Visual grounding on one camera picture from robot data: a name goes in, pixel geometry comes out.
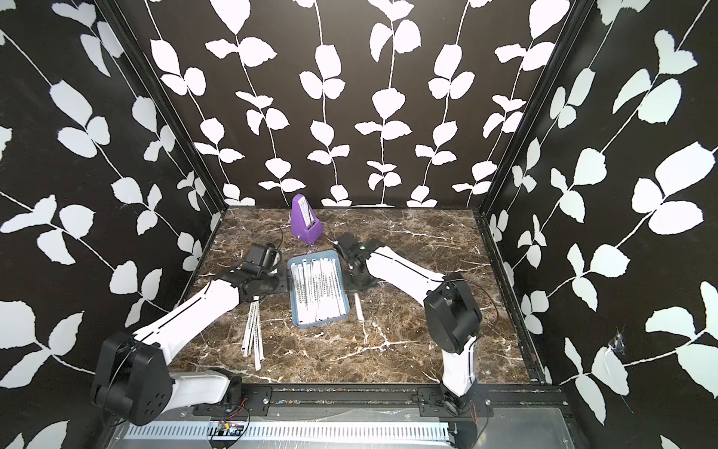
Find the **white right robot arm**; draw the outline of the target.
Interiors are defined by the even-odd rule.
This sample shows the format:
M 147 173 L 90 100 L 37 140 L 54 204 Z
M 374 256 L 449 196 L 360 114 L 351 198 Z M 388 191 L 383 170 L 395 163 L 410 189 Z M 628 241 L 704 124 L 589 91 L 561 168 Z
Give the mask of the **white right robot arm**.
M 441 387 L 449 400 L 469 399 L 476 385 L 474 349 L 482 312 L 467 280 L 458 272 L 440 274 L 400 256 L 377 239 L 361 242 L 351 233 L 333 242 L 347 265 L 343 276 L 361 291 L 387 282 L 424 308 L 429 336 L 441 348 Z

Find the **small green circuit board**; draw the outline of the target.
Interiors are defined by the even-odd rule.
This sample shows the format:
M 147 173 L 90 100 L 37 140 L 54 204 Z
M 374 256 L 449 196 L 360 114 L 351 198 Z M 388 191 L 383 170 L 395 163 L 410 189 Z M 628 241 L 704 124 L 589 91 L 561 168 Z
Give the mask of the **small green circuit board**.
M 212 431 L 211 439 L 239 439 L 244 435 L 247 427 L 247 422 L 220 421 Z

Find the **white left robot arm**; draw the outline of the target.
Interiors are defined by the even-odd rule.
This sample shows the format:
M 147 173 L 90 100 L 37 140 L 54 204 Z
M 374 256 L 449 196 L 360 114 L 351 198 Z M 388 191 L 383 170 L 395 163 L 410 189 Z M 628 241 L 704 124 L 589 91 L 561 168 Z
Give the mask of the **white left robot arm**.
M 209 405 L 226 415 L 239 410 L 242 379 L 228 369 L 171 372 L 176 355 L 219 317 L 243 302 L 286 288 L 280 251 L 272 244 L 250 246 L 245 258 L 157 321 L 133 334 L 116 332 L 102 344 L 91 403 L 105 413 L 144 426 L 161 413 Z

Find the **blue plastic storage box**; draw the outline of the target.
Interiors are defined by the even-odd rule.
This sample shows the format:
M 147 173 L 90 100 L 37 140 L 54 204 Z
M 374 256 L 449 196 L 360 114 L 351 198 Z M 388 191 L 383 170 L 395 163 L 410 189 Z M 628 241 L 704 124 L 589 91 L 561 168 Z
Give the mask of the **blue plastic storage box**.
M 296 256 L 287 262 L 293 324 L 299 329 L 334 323 L 349 315 L 336 251 Z

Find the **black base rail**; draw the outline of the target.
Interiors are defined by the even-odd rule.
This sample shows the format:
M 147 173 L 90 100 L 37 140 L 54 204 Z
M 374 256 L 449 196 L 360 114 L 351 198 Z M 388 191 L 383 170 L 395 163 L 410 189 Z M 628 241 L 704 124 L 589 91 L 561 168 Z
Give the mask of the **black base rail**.
M 451 398 L 438 384 L 244 384 L 233 399 L 253 416 L 267 416 L 280 407 L 409 407 L 422 417 L 448 419 L 469 419 L 472 412 L 492 416 L 509 408 L 572 415 L 561 388 L 534 384 L 476 384 L 462 398 Z

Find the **purple metronome-like object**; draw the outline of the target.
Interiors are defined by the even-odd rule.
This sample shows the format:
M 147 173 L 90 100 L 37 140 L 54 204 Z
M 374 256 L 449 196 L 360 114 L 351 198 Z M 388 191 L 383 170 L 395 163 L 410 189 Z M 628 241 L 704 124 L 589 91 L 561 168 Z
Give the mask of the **purple metronome-like object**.
M 302 194 L 293 197 L 291 230 L 297 239 L 309 245 L 316 243 L 323 235 L 323 223 Z

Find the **black left corner post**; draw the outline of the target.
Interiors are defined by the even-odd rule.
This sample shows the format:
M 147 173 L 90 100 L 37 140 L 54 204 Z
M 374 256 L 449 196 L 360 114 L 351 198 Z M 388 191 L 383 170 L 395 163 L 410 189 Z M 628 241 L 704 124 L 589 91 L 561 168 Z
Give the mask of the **black left corner post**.
M 209 173 L 209 169 L 202 159 L 202 156 L 194 148 L 186 126 L 168 97 L 166 89 L 160 81 L 160 78 L 156 75 L 147 55 L 144 54 L 142 48 L 140 48 L 131 27 L 123 16 L 123 11 L 120 9 L 119 4 L 116 1 L 108 0 L 99 0 L 96 3 L 104 17 L 108 20 L 110 28 L 118 38 L 119 43 L 128 54 L 129 62 L 138 75 L 139 80 L 147 90 L 151 99 L 155 102 L 163 119 L 179 140 L 179 145 L 183 153 L 192 167 L 197 170 L 200 179 L 208 187 L 209 197 L 213 204 L 221 213 L 224 213 L 227 210 L 227 206 L 224 200 L 222 200 L 221 192 L 217 184 Z

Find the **black corner frame post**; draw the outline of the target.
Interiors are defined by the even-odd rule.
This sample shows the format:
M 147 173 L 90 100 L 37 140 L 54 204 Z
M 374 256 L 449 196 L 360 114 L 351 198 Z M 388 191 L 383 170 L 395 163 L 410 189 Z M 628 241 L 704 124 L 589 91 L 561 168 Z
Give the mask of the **black corner frame post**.
M 476 213 L 478 213 L 480 217 L 488 215 L 493 203 L 497 199 L 502 185 L 510 174 L 510 167 L 522 149 L 525 139 L 536 122 L 536 119 L 539 117 L 540 110 L 549 97 L 560 70 L 568 56 L 570 56 L 571 48 L 577 37 L 579 37 L 583 24 L 594 5 L 594 0 L 581 0 L 575 1 L 571 6 L 567 21 L 558 36 L 555 50 L 540 74 L 537 85 L 529 98 L 523 119 L 513 134 L 512 139 L 509 141 L 506 151 L 504 151 L 504 155 L 500 160 L 497 172 L 491 181 L 488 192 L 484 195 L 480 207 L 476 209 Z

